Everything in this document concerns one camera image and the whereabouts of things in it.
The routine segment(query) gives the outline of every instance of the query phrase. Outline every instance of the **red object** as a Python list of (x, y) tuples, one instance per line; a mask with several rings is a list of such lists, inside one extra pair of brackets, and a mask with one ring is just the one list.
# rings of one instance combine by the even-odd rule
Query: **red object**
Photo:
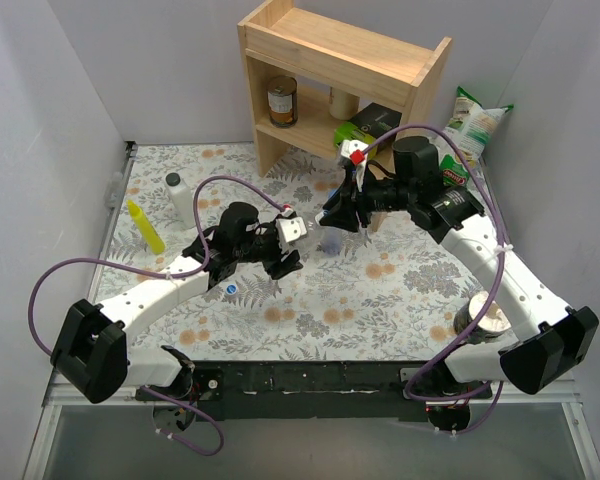
[(364, 153), (362, 153), (360, 150), (356, 150), (355, 152), (353, 152), (351, 154), (351, 161), (353, 162), (354, 165), (358, 165), (359, 163), (364, 161)]

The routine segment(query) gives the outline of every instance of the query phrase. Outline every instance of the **shelf board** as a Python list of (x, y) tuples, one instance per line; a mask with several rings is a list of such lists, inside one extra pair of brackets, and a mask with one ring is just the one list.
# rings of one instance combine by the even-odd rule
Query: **shelf board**
[(292, 8), (270, 30), (288, 39), (315, 45), (334, 55), (367, 65), (412, 83), (431, 58), (427, 48)]
[[(275, 127), (269, 116), (256, 122), (256, 130), (322, 158), (336, 158), (333, 132), (343, 120), (329, 114), (329, 95), (307, 85), (298, 85), (298, 121), (289, 128)], [(385, 148), (376, 160), (392, 169), (391, 149)]]

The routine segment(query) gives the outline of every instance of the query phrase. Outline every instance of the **floral mat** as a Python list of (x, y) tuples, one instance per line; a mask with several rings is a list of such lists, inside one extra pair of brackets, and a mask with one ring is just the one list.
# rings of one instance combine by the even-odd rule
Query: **floral mat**
[[(163, 184), (174, 171), (192, 188), (210, 175), (243, 178), (305, 219), (320, 211), (342, 177), (334, 160), (297, 149), (261, 178), (249, 143), (140, 147), (126, 198), (144, 209), (167, 249), (161, 255), (148, 250), (125, 198), (109, 260), (158, 271), (194, 240), (195, 229), (185, 229)], [(249, 190), (217, 182), (199, 200), (204, 226), (217, 224), (235, 200), (256, 205), (262, 221), (275, 215)], [(406, 212), (390, 214), (377, 233), (344, 233), (338, 256), (326, 255), (318, 243), (303, 256), (302, 270), (279, 281), (259, 264), (239, 265), (229, 281), (173, 309), (135, 345), (173, 345), (194, 360), (427, 360), (455, 335), (455, 312), (480, 289)], [(144, 280), (106, 268), (98, 300)], [(227, 295), (231, 283), (238, 291)]]

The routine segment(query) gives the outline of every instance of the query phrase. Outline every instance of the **white plastic bottle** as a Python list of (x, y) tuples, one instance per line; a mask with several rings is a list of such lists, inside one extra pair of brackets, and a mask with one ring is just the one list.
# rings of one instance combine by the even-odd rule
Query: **white plastic bottle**
[(167, 186), (167, 193), (171, 197), (171, 202), (176, 207), (178, 215), (187, 228), (195, 226), (196, 221), (193, 216), (193, 192), (185, 181), (180, 178), (176, 172), (169, 173), (164, 178)]

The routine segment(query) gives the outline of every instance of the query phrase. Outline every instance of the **gray wall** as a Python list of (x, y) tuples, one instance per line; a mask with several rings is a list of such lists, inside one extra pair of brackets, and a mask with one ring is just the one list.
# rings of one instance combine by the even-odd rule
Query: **gray wall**
[[(553, 2), (503, 100), (487, 161), (516, 249), (600, 317), (600, 0)], [(575, 373), (600, 454), (600, 329)]]
[[(0, 479), (20, 478), (49, 379), (27, 301), (52, 263), (97, 253), (106, 179), (124, 144), (46, 0), (0, 0)], [(69, 268), (40, 298), (52, 345), (89, 269)]]
[[(472, 414), (479, 417), (485, 408), (474, 405)], [(484, 426), (457, 441), (434, 435), (430, 425), (395, 418), (220, 423), (227, 439), (224, 449), (215, 457), (202, 457), (156, 435), (151, 407), (63, 407), (44, 479), (584, 478), (559, 404), (500, 405)], [(205, 448), (218, 441), (208, 423), (193, 424), (184, 437)]]
[[(251, 139), (236, 24), (263, 0), (49, 0), (125, 140)], [(432, 120), (462, 82), (494, 105), (551, 0), (298, 0), (308, 10), (435, 48), (454, 37)]]

